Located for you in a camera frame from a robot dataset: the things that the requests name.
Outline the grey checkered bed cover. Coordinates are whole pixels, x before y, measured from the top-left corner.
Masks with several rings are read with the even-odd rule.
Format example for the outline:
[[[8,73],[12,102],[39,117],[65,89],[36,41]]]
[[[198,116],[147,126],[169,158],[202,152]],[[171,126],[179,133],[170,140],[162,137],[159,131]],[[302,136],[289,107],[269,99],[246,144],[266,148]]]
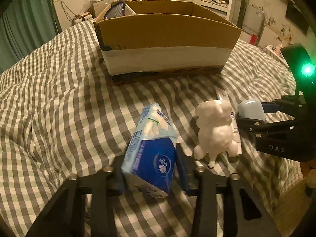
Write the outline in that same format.
[[[287,67],[242,40],[221,75],[197,75],[112,84],[93,23],[62,32],[1,74],[1,215],[16,236],[28,229],[72,173],[94,174],[121,155],[141,111],[157,102],[179,133],[187,153],[197,143],[194,109],[226,90],[241,101],[271,101],[293,94]],[[284,185],[293,183],[299,163],[257,152],[242,138],[240,157],[217,157],[213,172],[246,177],[268,212]],[[140,192],[114,201],[119,236],[188,236],[196,198],[172,183],[167,199]]]

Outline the brown cardboard box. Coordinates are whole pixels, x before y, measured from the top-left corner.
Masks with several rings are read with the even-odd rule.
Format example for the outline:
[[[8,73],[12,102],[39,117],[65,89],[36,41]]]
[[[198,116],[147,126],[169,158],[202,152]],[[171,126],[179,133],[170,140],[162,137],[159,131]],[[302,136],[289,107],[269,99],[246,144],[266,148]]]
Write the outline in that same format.
[[[241,30],[192,2],[125,1],[136,13],[103,20],[94,28],[110,75],[220,72]]]

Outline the white cream tube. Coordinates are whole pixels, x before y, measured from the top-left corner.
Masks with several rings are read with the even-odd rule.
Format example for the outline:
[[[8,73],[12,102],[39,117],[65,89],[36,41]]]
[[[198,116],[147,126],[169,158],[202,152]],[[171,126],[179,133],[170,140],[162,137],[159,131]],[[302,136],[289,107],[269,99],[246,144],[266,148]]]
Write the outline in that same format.
[[[219,100],[224,100],[224,101],[230,102],[228,94],[225,90],[220,89],[217,86],[215,86],[214,89],[215,89],[215,93],[217,94],[217,98]],[[242,154],[241,138],[240,138],[237,122],[235,119],[235,112],[233,109],[232,109],[230,114],[231,114],[232,142],[233,142],[234,152],[229,153],[229,156],[230,157],[237,157],[237,156],[240,156]]]

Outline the green curtain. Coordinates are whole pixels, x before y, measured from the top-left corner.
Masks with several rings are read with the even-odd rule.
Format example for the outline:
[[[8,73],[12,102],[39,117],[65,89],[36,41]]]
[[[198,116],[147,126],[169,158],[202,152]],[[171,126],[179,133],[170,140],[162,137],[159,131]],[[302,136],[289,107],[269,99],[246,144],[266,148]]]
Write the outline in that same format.
[[[13,0],[1,15],[1,72],[61,31],[53,0]]]

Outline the grey mini fridge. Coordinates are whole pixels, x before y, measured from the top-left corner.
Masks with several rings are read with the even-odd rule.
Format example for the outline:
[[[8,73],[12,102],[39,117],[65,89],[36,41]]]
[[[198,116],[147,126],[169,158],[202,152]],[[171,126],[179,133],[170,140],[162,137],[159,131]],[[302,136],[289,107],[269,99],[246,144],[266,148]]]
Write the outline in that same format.
[[[118,2],[119,0],[98,0],[92,3],[91,12],[93,18],[97,18],[98,15],[111,3]]]

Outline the white glossy figurine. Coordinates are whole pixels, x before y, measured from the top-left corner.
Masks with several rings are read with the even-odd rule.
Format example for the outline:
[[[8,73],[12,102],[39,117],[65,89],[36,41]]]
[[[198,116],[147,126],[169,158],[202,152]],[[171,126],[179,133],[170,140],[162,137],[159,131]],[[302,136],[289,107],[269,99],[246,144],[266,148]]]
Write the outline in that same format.
[[[209,156],[208,167],[215,166],[219,154],[227,152],[230,157],[242,154],[240,140],[235,138],[229,101],[212,100],[200,103],[195,109],[197,117],[198,145],[193,155],[197,160]]]

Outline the white suitcase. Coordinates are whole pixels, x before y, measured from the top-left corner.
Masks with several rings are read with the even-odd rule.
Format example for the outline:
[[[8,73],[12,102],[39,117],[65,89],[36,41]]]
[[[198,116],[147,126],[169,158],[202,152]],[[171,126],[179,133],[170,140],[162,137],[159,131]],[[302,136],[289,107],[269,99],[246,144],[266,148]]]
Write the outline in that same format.
[[[83,13],[83,14],[79,14],[76,17],[73,18],[72,21],[72,25],[76,25],[80,22],[84,22],[87,20],[93,19],[93,16],[91,13],[87,12],[87,13]]]

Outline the red bottle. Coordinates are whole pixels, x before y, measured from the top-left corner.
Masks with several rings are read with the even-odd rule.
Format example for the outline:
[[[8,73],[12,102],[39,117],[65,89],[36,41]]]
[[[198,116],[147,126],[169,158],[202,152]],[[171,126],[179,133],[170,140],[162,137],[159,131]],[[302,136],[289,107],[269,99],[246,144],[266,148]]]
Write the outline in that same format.
[[[258,40],[258,36],[256,34],[253,34],[250,38],[249,44],[256,45],[257,40]]]

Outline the light blue earbud case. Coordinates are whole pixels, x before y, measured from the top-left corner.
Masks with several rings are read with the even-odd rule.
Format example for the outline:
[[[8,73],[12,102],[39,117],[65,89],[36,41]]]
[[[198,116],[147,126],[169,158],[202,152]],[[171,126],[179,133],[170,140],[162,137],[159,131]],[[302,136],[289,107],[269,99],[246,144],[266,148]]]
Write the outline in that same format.
[[[265,121],[265,112],[263,106],[259,100],[250,99],[242,101],[238,105],[238,113],[242,118],[255,119],[260,121]]]

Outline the blue tissue pack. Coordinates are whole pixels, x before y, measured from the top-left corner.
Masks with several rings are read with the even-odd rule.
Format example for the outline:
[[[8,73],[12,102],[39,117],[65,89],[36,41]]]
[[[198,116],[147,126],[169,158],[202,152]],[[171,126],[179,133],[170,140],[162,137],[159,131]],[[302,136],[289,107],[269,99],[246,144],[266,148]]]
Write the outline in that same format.
[[[121,166],[130,190],[166,198],[175,167],[177,134],[157,103],[143,108]]]

